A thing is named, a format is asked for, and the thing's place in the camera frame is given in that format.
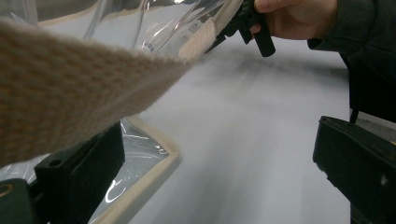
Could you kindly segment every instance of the white surface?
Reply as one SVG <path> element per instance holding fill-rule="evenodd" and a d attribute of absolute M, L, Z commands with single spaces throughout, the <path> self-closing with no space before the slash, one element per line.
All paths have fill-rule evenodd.
<path fill-rule="evenodd" d="M 148 111 L 182 163 L 132 224 L 349 223 L 347 199 L 312 162 L 320 116 L 348 119 L 338 54 L 239 36 L 207 54 Z"/>

